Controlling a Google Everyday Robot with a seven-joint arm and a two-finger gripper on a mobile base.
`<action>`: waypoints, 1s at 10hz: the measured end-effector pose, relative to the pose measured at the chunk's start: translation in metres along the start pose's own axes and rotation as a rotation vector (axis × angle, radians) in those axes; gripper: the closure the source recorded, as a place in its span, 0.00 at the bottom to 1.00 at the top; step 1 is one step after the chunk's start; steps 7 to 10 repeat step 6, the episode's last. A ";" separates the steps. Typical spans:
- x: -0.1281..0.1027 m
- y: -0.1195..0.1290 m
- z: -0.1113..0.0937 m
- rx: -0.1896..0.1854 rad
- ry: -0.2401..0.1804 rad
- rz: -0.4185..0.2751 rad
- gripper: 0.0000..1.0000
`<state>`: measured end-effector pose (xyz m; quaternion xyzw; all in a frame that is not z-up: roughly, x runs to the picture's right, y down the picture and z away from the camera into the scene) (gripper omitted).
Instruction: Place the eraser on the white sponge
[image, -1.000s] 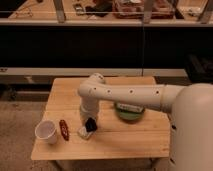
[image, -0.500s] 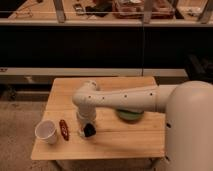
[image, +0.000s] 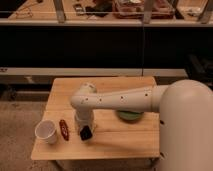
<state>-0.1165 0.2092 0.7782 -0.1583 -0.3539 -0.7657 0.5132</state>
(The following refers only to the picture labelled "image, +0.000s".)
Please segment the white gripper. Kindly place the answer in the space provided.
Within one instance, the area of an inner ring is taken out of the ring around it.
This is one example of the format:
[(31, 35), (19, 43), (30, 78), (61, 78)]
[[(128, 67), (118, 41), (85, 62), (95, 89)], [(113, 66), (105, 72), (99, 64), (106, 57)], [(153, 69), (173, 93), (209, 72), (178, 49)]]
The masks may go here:
[(93, 135), (96, 124), (94, 124), (94, 114), (89, 112), (76, 112), (75, 116), (75, 131), (80, 136), (80, 131), (84, 126), (89, 126), (89, 131)]

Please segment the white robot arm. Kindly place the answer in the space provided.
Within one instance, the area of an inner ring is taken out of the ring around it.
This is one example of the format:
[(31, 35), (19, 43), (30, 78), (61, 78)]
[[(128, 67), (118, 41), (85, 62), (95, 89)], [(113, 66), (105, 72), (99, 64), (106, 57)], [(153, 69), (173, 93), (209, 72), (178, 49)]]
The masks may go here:
[(98, 93), (86, 83), (71, 96), (79, 127), (95, 109), (157, 112), (160, 153), (156, 171), (213, 171), (213, 90), (195, 80)]

